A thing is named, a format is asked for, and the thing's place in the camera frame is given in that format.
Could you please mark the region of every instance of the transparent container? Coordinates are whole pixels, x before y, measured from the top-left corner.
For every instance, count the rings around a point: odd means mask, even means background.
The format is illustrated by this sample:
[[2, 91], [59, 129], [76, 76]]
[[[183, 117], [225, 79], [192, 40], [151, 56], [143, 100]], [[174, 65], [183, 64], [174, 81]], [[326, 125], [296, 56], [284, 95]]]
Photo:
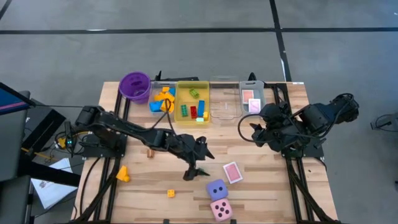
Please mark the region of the transparent container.
[[162, 92], [162, 88], [163, 87], [175, 88], [175, 84], [176, 83], [177, 82], [163, 82], [163, 81], [154, 81], [154, 82], [152, 82], [152, 92], [150, 93], [149, 100], [148, 100], [148, 108], [149, 108], [149, 111], [152, 113], [152, 115], [154, 115], [154, 116], [162, 116], [164, 114], [164, 112], [163, 111], [161, 111], [161, 112], [152, 112], [150, 110], [149, 103], [155, 101], [155, 95], [158, 95], [160, 92]]
[[239, 94], [241, 96], [241, 107], [244, 115], [249, 114], [249, 104], [243, 103], [242, 90], [252, 90], [254, 93], [254, 99], [260, 99], [260, 108], [266, 105], [266, 99], [264, 97], [264, 82], [263, 81], [243, 81], [239, 83]]
[[210, 79], [210, 115], [213, 123], [234, 123], [242, 116], [239, 79], [216, 76]]
[[[189, 90], [194, 88], [199, 93], [199, 98], [195, 99], [189, 93]], [[209, 82], [208, 81], [178, 81], [176, 84], [175, 94], [175, 108], [174, 120], [177, 124], [187, 124], [191, 126], [199, 126], [207, 124], [209, 118], [205, 121], [197, 122], [196, 119], [191, 118], [191, 106], [198, 108], [199, 100], [205, 101], [205, 112], [210, 114], [210, 99], [209, 99]], [[183, 117], [181, 114], [181, 105], [187, 106], [188, 116]]]

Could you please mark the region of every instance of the computer screen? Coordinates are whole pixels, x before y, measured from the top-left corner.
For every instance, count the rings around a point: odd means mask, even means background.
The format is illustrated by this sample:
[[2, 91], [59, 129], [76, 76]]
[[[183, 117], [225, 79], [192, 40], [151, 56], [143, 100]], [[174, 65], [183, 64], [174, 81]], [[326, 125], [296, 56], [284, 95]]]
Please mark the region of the computer screen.
[[30, 99], [0, 83], [0, 115], [26, 110], [34, 105]]

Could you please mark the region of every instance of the black line on floor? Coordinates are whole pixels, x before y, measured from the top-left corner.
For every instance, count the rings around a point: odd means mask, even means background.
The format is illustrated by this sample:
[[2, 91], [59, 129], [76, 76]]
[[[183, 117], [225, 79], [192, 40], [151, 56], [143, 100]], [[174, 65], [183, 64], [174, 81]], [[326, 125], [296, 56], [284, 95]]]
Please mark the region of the black line on floor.
[[398, 32], [398, 27], [281, 28], [281, 32]]
[[284, 38], [281, 33], [281, 28], [280, 28], [280, 24], [279, 24], [279, 17], [278, 17], [278, 12], [276, 9], [275, 0], [269, 0], [269, 4], [271, 5], [272, 18], [274, 19], [275, 33], [276, 33], [276, 39], [278, 41], [279, 55], [283, 61], [282, 66], [284, 69], [285, 81], [291, 82], [292, 76], [290, 75], [289, 63], [287, 62]]
[[172, 28], [172, 29], [93, 29], [93, 30], [0, 30], [0, 34], [189, 34], [189, 33], [275, 32], [274, 28]]
[[12, 0], [7, 0], [6, 3], [4, 3], [4, 5], [2, 6], [1, 11], [0, 11], [0, 20], [4, 16], [4, 13], [6, 13], [11, 2], [12, 2]]

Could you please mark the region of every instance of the paper sheet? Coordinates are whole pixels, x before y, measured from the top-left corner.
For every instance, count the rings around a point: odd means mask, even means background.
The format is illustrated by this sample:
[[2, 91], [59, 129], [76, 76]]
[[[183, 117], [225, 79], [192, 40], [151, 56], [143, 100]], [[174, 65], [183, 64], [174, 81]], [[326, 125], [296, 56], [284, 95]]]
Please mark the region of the paper sheet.
[[[62, 169], [67, 172], [72, 172], [68, 158], [64, 158], [52, 164], [50, 167], [55, 169]], [[45, 180], [32, 179], [31, 181], [37, 191], [37, 194], [39, 195], [40, 201], [42, 202], [44, 209], [52, 207], [57, 202], [61, 201], [61, 199], [63, 199], [65, 196], [77, 189], [77, 187], [55, 184], [53, 182], [48, 182]]]

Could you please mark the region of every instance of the green lego brick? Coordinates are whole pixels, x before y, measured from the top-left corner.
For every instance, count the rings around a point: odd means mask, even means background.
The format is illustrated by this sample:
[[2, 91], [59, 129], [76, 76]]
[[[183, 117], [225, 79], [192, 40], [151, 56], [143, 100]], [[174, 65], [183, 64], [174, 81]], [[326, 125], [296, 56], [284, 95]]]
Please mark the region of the green lego brick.
[[189, 94], [195, 99], [199, 98], [199, 93], [194, 88], [189, 89]]
[[181, 115], [183, 117], [188, 116], [187, 106], [186, 105], [181, 105]]

